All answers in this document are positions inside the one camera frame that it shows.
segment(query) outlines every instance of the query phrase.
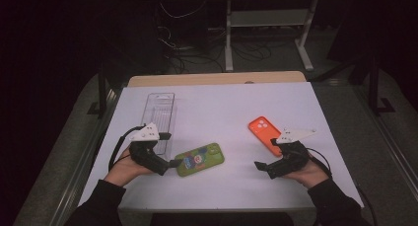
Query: smartphone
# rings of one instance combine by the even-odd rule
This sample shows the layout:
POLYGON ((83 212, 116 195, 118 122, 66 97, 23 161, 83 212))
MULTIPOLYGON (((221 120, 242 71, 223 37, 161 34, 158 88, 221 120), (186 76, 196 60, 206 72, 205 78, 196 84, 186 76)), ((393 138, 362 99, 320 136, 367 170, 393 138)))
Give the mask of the smartphone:
POLYGON ((271 144, 272 138, 279 138, 281 132, 264 116, 260 116, 248 125, 249 130, 267 147, 270 152, 280 157, 282 151, 279 146, 271 144))
POLYGON ((175 159, 183 161, 177 167, 177 173, 181 177, 186 177, 202 170, 222 164, 225 161, 221 147, 217 143, 208 145, 178 154, 175 159))

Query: dark background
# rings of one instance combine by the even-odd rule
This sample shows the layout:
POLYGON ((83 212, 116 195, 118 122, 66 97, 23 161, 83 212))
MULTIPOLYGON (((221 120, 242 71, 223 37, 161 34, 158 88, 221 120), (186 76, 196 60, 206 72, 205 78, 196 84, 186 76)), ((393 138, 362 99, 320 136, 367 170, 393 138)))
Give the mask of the dark background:
MULTIPOLYGON (((417 110, 415 2, 320 0, 314 23, 338 27, 345 18, 330 58, 343 62, 372 50, 417 110)), ((204 48, 205 28, 225 21, 224 8, 208 3, 208 20, 185 39, 204 48)), ((132 75, 164 74, 154 9, 136 1, 0 0, 0 224, 13 223, 78 95, 101 67, 112 88, 132 75)))

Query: floor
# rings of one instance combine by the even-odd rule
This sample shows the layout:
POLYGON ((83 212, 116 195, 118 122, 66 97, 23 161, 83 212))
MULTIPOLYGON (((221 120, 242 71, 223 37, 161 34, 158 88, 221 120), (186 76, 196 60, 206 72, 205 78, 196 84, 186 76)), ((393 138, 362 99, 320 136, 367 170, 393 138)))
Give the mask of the floor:
MULTIPOLYGON (((235 72, 299 70, 304 72, 308 79, 314 78, 339 64, 326 59, 335 33, 336 30, 330 28, 312 29, 306 48, 314 71, 307 72, 293 44, 298 29, 236 31, 233 37, 235 72), (257 35, 259 40, 251 40, 251 37, 254 38, 252 35, 257 35)), ((171 67, 169 73, 221 72, 225 63, 223 49, 222 45, 216 44, 209 53, 198 52, 197 54, 192 49, 177 53, 177 58, 172 59, 174 66, 171 67)), ((361 86, 352 86, 347 82, 351 69, 349 67, 324 82, 313 83, 313 88, 347 168, 353 180, 367 196, 364 198, 365 203, 366 199, 370 202, 370 205, 366 204, 363 209, 363 215, 373 222, 373 209, 381 226, 418 225, 417 195, 410 181, 406 180, 408 176, 404 174, 405 171, 401 171, 402 167, 397 164, 397 158, 393 156, 390 147, 390 144, 395 143, 399 151, 407 158, 410 168, 418 170, 418 158, 413 158, 418 156, 418 150, 415 148, 418 139, 416 134, 414 135, 418 131, 417 112, 402 97, 396 83, 389 76, 381 73, 380 96, 388 98, 396 112, 382 113, 380 117, 376 117, 366 104, 367 80, 361 86)), ((91 103, 98 100, 97 87, 95 76, 80 94, 55 144, 55 151, 65 149, 73 153, 72 158, 81 156, 85 152, 80 146, 91 146, 94 143, 92 135, 99 136, 98 132, 105 130, 105 123, 108 119, 98 120, 95 116, 86 114, 91 103)), ((109 96, 109 99, 117 101, 117 97, 114 96, 109 96)), ((112 108, 114 106, 110 104, 108 111, 111 112, 112 108)), ((56 170, 52 170, 52 166, 62 165, 57 161, 50 157, 45 164, 50 168, 44 168, 40 178, 47 180, 54 176, 53 171, 56 170)), ((72 163, 71 166, 77 168, 78 163, 72 163)), ((68 186, 69 178, 65 178, 65 173, 69 176, 72 171, 66 169, 71 168, 67 165, 67 168, 62 170, 64 173, 62 180, 58 180, 62 183, 61 188, 68 186)), ((85 180, 79 179, 77 183, 82 184, 85 180)), ((42 187, 44 186, 41 186, 41 183, 35 186, 35 188, 42 187)), ((41 222, 45 222, 46 219, 49 222, 56 222, 57 225, 65 220, 70 213, 68 209, 60 212, 38 211, 38 206, 42 204, 38 202, 38 199, 44 195, 42 193, 41 189, 34 190, 33 196, 30 196, 26 203, 25 212, 18 217, 16 225, 25 225, 24 219, 28 217, 34 219, 34 225, 42 225, 41 222)), ((78 188, 78 191, 75 190, 71 197, 65 198, 67 208, 74 208, 77 205, 80 194, 80 188, 78 188)), ((58 205, 56 202, 60 200, 59 196, 62 194, 58 193, 56 198, 50 199, 49 205, 58 205)), ((297 226, 308 226, 314 222, 313 211, 290 212, 290 214, 297 226)), ((120 217, 123 225, 145 226, 149 225, 151 214, 123 211, 120 212, 120 217)))

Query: desk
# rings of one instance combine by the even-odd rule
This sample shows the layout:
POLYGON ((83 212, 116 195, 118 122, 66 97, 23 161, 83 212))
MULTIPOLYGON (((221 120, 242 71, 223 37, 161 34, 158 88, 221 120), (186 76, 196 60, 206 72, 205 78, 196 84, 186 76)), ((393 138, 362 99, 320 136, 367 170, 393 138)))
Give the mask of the desk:
MULTIPOLYGON (((292 74, 273 73, 277 76, 292 74)), ((262 77, 262 74, 237 73, 247 76, 244 80, 251 75, 262 77)), ((236 74, 227 75, 233 80, 236 74)), ((188 76, 179 75, 177 79, 187 84, 188 76)), ((269 118, 279 129, 315 128, 317 134, 302 142, 327 157, 335 181, 347 195, 363 205, 310 83, 226 84, 227 80, 224 80, 219 84, 222 79, 216 79, 215 74, 210 76, 215 77, 216 85, 134 87, 138 84, 136 81, 147 77, 133 78, 132 86, 122 91, 80 203, 87 200, 98 179, 105 176, 119 136, 139 125, 148 94, 170 92, 175 93, 176 101, 172 157, 217 142, 224 152, 225 163, 186 178, 179 177, 175 169, 169 169, 162 177, 141 176, 126 186, 120 208, 151 212, 314 208, 306 189, 295 181, 270 180, 265 172, 256 170, 253 161, 272 163, 277 160, 247 128, 248 123, 260 115, 269 118)), ((120 151, 127 145, 128 138, 120 151)))

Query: green phone case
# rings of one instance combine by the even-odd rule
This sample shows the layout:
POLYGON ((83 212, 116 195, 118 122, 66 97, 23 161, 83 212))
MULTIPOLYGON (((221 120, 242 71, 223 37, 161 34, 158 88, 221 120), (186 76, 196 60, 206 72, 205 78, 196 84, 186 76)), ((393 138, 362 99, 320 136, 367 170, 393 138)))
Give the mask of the green phone case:
POLYGON ((211 143, 178 154, 175 158, 183 160, 180 166, 177 167, 177 173, 181 177, 195 174, 215 165, 222 164, 225 161, 221 147, 219 147, 219 144, 217 143, 211 143))

